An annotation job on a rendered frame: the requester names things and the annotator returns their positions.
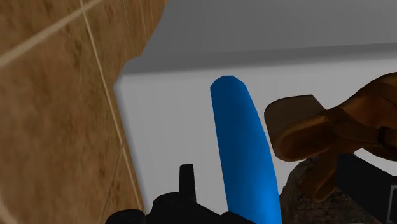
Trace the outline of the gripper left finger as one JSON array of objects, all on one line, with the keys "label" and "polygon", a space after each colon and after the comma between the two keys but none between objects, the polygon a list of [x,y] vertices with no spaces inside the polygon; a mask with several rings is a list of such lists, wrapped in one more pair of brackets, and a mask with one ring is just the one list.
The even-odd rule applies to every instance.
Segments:
[{"label": "gripper left finger", "polygon": [[105,224],[197,224],[195,176],[192,164],[179,168],[179,188],[153,201],[150,213],[124,209],[113,213]]}]

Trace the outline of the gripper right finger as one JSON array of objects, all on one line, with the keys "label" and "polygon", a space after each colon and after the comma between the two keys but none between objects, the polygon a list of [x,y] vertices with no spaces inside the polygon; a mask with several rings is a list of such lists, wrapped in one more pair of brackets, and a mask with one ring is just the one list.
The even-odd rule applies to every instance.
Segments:
[{"label": "gripper right finger", "polygon": [[382,224],[397,224],[397,176],[354,154],[337,156],[337,187]]}]

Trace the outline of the white furniture piece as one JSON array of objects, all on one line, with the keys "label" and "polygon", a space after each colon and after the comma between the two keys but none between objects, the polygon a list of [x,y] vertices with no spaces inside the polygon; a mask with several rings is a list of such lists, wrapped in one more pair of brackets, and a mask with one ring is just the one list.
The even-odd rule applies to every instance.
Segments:
[{"label": "white furniture piece", "polygon": [[293,163],[270,146],[263,112],[314,95],[324,108],[397,71],[397,0],[168,0],[142,54],[114,85],[144,206],[193,164],[197,200],[228,210],[210,87],[247,87],[266,135],[278,192]]}]

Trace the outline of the dark brown rough lump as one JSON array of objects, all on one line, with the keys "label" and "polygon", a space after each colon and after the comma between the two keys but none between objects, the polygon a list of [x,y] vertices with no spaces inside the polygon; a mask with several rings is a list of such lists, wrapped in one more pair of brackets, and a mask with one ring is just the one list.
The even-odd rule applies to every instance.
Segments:
[{"label": "dark brown rough lump", "polygon": [[340,190],[322,202],[302,194],[300,183],[316,160],[317,157],[306,159],[290,172],[279,196],[283,224],[381,224]]}]

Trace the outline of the blue cylinder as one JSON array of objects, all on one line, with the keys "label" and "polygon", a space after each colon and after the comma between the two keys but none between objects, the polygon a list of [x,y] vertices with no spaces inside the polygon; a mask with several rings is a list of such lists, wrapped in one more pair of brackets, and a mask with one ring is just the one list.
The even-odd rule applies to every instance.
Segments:
[{"label": "blue cylinder", "polygon": [[228,210],[256,224],[282,224],[270,147],[247,87],[222,76],[210,92]]}]

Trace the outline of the brown wooden figure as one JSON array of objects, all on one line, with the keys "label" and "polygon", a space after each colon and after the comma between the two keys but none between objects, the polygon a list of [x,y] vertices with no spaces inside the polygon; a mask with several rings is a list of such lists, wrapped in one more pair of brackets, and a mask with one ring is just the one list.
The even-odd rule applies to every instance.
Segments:
[{"label": "brown wooden figure", "polygon": [[266,107],[264,119],[277,158],[318,158],[300,188],[321,202],[336,189],[339,154],[364,148],[397,161],[397,72],[376,78],[330,109],[313,95],[278,99]]}]

